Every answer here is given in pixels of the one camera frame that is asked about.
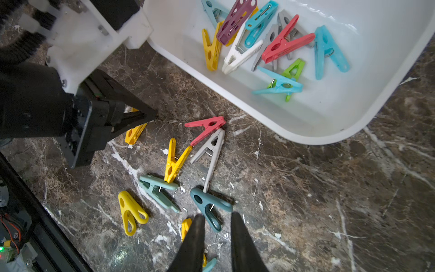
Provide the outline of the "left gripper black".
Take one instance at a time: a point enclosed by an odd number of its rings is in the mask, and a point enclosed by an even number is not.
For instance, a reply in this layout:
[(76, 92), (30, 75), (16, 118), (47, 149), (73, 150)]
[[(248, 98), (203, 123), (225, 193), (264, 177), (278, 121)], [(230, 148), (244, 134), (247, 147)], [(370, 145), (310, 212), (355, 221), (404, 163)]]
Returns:
[[(124, 113), (125, 106), (140, 112)], [(64, 91), (57, 71), (48, 66), (1, 66), (1, 143), (55, 137), (71, 168), (90, 165), (110, 139), (154, 120), (156, 114), (100, 69), (74, 95)]]

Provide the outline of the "teal clothespin cluster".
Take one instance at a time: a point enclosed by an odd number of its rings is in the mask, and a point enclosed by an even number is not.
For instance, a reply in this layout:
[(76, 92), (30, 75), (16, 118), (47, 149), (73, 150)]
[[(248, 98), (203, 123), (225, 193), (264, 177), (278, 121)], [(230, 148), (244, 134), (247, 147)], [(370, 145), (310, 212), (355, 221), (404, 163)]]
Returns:
[(203, 267), (202, 271), (203, 272), (211, 272), (212, 269), (214, 268), (214, 266), (216, 265), (216, 263), (217, 263), (216, 258), (211, 259), (210, 261), (207, 262), (206, 266)]
[(293, 94), (302, 92), (303, 85), (293, 79), (286, 78), (280, 74), (277, 74), (271, 70), (263, 67), (258, 67), (258, 70), (265, 73), (269, 77), (275, 80), (275, 86), (272, 88), (266, 88), (262, 90), (253, 91), (255, 95), (262, 94)]

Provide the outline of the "lime green clothespin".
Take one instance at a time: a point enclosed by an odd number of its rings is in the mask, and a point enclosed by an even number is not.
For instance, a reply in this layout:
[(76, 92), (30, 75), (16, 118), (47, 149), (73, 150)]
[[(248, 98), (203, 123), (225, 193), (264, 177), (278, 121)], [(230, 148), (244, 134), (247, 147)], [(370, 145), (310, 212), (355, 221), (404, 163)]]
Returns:
[[(298, 58), (295, 62), (293, 62), (287, 69), (285, 69), (282, 72), (282, 76), (292, 79), (294, 81), (298, 81), (299, 77), (302, 74), (302, 71), (304, 69), (306, 62), (302, 59)], [(276, 86), (276, 79), (273, 79), (273, 81), (268, 85), (268, 88), (273, 88)], [(293, 93), (288, 93), (285, 102), (289, 102)]]

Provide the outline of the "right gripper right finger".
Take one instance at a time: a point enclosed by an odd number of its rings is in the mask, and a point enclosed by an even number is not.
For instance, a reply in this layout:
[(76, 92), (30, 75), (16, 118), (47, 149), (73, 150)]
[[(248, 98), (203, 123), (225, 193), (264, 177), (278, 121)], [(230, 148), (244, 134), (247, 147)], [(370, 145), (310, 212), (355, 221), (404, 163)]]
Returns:
[(231, 214), (231, 256), (233, 272), (268, 272), (238, 212)]

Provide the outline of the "white clothespin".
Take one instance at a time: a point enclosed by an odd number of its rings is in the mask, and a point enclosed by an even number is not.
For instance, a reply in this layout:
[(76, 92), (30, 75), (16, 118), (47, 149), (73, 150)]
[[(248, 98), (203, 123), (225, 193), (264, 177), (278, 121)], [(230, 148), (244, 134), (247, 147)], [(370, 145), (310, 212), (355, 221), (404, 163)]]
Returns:
[(241, 29), (239, 30), (238, 34), (236, 35), (236, 38), (230, 48), (229, 53), (224, 59), (224, 64), (222, 67), (222, 72), (225, 75), (228, 75), (235, 71), (240, 65), (242, 65), (245, 61), (250, 59), (256, 52), (258, 52), (263, 44), (263, 40), (260, 40), (256, 42), (251, 48), (247, 49), (246, 51), (243, 51), (239, 49), (239, 45), (241, 42), (241, 39), (245, 32), (245, 25), (246, 23), (243, 23), (241, 26)]

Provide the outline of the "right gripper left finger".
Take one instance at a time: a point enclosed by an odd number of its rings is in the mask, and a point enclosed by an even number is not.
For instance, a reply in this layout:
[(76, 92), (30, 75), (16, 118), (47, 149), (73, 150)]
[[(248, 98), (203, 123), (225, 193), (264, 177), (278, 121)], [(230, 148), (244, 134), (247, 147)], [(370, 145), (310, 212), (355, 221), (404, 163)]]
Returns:
[(201, 272), (205, 251), (205, 217), (197, 214), (168, 272)]

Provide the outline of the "maroon clothespin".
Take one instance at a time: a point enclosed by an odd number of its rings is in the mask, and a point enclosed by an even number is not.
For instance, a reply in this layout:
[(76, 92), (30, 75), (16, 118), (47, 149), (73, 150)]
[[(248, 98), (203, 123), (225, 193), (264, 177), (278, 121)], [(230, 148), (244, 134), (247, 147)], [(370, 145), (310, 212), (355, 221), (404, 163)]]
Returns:
[(217, 39), (227, 45), (242, 24), (249, 18), (257, 7), (256, 0), (238, 0), (234, 3), (229, 15), (226, 17), (222, 28), (217, 34)]

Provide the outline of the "light teal clothespin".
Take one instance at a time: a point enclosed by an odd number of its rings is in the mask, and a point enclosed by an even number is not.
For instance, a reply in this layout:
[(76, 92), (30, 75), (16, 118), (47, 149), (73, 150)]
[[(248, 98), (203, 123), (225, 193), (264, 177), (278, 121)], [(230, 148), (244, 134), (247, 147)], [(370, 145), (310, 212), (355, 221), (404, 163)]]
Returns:
[(201, 0), (201, 4), (214, 27), (217, 26), (219, 22), (218, 19), (220, 17), (223, 17), (225, 19), (230, 11), (221, 3), (215, 0)]

